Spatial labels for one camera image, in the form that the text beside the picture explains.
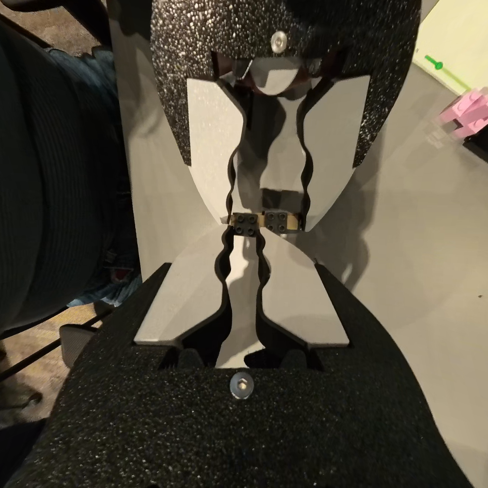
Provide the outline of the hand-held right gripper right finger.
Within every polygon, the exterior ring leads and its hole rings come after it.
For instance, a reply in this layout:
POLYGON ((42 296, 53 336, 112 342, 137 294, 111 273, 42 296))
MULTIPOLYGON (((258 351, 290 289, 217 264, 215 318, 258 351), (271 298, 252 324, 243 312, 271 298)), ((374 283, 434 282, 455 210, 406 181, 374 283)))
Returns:
POLYGON ((346 347, 349 338, 315 263, 288 240, 261 232, 256 333, 269 350, 346 347))

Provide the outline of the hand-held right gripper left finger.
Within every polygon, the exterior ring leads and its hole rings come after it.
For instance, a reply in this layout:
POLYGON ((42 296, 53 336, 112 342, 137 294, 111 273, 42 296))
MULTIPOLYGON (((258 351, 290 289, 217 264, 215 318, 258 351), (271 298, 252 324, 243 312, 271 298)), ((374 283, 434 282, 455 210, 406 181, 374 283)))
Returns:
POLYGON ((139 327, 137 345, 183 345, 228 304, 226 278, 234 232, 219 225, 187 246, 168 272, 139 327))

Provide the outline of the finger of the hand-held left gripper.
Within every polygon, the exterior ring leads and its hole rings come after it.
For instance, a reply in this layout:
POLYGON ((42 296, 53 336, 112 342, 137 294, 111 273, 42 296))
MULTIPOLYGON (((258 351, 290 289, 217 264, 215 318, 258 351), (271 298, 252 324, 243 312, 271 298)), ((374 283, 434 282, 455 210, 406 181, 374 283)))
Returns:
POLYGON ((370 76, 318 78, 297 110, 297 136, 305 157, 302 230, 311 231, 332 207, 354 172, 354 157, 370 76))
POLYGON ((190 174, 205 206, 217 223, 231 212, 233 159, 247 121, 230 86, 197 79, 187 80, 190 134, 190 174))

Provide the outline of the dark brick tan plate assembly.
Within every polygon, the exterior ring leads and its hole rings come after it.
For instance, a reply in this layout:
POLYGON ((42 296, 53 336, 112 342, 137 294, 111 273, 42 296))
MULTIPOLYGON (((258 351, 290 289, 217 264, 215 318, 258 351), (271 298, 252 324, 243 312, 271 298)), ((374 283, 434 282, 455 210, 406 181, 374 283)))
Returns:
MULTIPOLYGON (((283 210, 267 210, 259 213, 260 228, 258 234, 267 229, 277 235, 296 233, 301 230, 301 218, 298 214, 293 214, 283 210)), ((231 217, 229 217, 228 224, 231 226, 231 217)))

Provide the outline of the grey desk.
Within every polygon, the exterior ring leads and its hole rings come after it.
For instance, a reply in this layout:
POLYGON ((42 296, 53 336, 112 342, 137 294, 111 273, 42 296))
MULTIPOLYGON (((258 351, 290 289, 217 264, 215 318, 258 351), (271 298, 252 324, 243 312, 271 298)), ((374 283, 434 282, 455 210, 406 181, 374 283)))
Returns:
MULTIPOLYGON (((157 94, 143 1, 107 1, 143 279, 216 222, 157 94)), ((412 65, 367 158, 298 246, 407 358, 445 442, 487 487, 487 164, 434 118, 453 94, 412 65)))

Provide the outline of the person's blue jeans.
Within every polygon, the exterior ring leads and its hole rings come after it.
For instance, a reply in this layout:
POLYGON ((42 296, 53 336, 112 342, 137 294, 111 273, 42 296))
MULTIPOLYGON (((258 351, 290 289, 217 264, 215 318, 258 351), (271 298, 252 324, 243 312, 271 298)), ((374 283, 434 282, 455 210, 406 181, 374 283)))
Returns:
POLYGON ((142 284, 142 276, 113 52, 98 46, 80 56, 55 48, 47 53, 77 97, 103 215, 99 264, 67 307, 100 301, 118 307, 142 284))

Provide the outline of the pink brick pig figure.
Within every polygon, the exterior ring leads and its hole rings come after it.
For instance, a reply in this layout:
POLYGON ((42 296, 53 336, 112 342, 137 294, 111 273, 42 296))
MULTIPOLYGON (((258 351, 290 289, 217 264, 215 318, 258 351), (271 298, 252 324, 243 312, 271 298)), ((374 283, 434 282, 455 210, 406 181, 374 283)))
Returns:
POLYGON ((487 87, 476 88, 458 96, 437 117, 441 126, 456 140, 476 135, 487 126, 487 87))

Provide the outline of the long black brick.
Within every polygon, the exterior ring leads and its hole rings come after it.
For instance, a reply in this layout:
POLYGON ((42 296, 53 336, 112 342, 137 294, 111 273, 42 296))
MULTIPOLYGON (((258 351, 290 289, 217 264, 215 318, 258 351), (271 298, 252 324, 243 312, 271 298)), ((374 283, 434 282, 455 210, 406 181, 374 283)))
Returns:
POLYGON ((487 163, 487 127, 465 139, 463 147, 487 163))

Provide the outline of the pale green instruction booklet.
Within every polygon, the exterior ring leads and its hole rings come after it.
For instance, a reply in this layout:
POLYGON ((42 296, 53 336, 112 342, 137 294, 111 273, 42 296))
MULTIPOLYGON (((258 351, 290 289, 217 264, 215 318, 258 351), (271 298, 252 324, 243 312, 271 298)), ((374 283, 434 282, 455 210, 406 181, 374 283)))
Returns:
POLYGON ((456 95, 487 88, 487 1, 438 1, 412 61, 456 95))

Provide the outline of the person's dark ribbed sweater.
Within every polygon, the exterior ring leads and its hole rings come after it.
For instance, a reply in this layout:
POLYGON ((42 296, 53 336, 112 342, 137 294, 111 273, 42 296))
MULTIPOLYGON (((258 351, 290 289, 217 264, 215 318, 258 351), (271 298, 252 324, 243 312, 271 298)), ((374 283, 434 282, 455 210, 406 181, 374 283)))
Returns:
POLYGON ((48 49, 1 22, 1 334, 67 307, 104 242, 93 151, 48 49))

